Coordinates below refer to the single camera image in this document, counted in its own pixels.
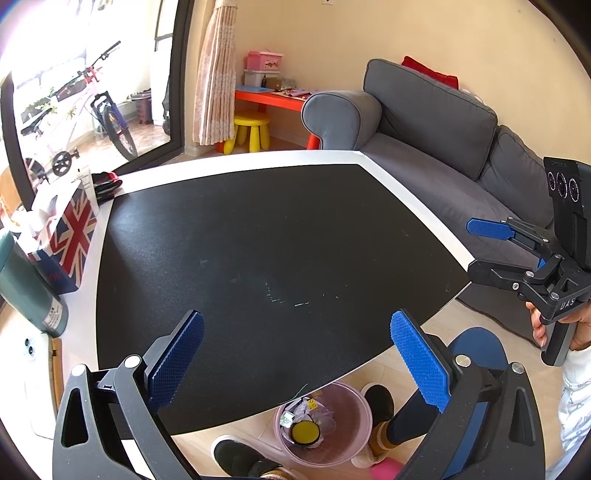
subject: navy pants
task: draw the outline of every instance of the navy pants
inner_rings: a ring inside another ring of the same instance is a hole
[[[466,355],[480,367],[506,370],[509,366],[501,341],[494,333],[481,327],[470,328],[462,332],[449,344],[448,348],[453,356]],[[486,406],[486,403],[479,403],[476,406],[466,434],[443,478],[462,471],[486,414]],[[395,445],[400,445],[425,435],[438,415],[437,407],[427,405],[417,390],[390,420],[387,431],[388,440]],[[213,479],[213,477],[205,476],[202,478],[204,480]]]

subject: brown sock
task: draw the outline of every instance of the brown sock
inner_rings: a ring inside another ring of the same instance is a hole
[[[279,469],[264,473],[261,478],[267,478],[268,480],[296,480],[286,471]]]
[[[388,440],[388,423],[388,421],[383,421],[382,423],[377,424],[371,432],[369,437],[369,448],[371,448],[374,455],[380,455],[388,450],[396,448],[396,445],[390,443]]]

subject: red table leg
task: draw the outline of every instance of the red table leg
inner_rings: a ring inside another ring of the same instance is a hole
[[[320,138],[310,134],[306,150],[318,150],[320,148]]]

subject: human hand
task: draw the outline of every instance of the human hand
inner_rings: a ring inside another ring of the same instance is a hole
[[[540,311],[530,301],[526,301],[525,306],[530,310],[531,326],[534,328],[534,340],[540,347],[543,347],[548,342],[548,337],[546,336],[546,326],[542,325],[540,321]],[[574,333],[573,341],[570,342],[571,350],[585,350],[591,346],[591,303],[587,303],[587,305],[559,320],[559,322],[579,323]]]

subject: white phone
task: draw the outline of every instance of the white phone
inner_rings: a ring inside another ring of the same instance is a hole
[[[24,382],[27,410],[33,432],[53,440],[58,402],[54,385],[56,352],[52,338],[38,332],[23,340]],[[61,377],[61,371],[55,372]]]

